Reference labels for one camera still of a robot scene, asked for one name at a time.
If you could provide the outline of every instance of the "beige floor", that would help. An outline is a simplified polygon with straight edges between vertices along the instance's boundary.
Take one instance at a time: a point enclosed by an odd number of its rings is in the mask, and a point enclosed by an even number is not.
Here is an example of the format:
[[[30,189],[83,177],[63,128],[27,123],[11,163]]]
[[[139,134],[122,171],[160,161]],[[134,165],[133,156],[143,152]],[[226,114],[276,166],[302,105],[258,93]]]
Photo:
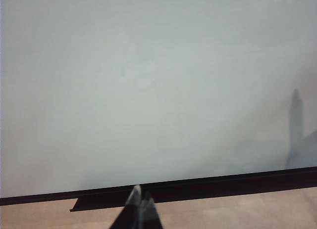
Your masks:
[[[1,229],[106,229],[121,208],[70,213],[76,200],[3,206]],[[157,204],[166,229],[315,229],[317,188]]]

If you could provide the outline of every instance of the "black frame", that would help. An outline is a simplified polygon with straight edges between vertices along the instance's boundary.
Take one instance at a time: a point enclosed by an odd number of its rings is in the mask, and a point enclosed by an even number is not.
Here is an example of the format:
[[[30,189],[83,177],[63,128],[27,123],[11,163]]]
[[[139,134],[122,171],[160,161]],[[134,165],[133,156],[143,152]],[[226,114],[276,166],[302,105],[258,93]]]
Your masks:
[[[317,167],[141,184],[156,203],[317,186]],[[0,198],[0,206],[78,198],[71,211],[123,206],[133,185]]]

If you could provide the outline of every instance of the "wooden floor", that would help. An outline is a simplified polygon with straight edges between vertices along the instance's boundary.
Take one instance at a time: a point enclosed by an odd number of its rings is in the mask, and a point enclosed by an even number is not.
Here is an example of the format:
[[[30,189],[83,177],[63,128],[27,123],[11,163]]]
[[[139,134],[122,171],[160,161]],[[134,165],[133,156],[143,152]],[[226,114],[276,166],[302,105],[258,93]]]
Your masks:
[[[70,213],[76,200],[3,206],[1,229],[106,229],[121,208]],[[316,229],[317,188],[157,204],[166,229]]]

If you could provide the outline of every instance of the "whiteboard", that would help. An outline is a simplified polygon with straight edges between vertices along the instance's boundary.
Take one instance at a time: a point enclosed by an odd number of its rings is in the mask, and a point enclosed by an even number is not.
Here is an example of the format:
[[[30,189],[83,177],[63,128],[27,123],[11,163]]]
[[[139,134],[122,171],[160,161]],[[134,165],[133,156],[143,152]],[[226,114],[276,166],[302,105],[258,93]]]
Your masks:
[[[317,166],[317,0],[1,0],[1,196]]]

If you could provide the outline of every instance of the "floor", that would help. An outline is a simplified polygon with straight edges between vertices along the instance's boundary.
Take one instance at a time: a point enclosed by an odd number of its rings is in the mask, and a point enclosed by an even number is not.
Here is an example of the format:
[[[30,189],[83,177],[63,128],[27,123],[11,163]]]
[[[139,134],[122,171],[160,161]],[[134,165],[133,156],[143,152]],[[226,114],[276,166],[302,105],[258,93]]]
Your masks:
[[[1,229],[106,229],[121,208],[73,212],[73,200],[2,206]],[[317,187],[159,203],[165,229],[315,229]]]

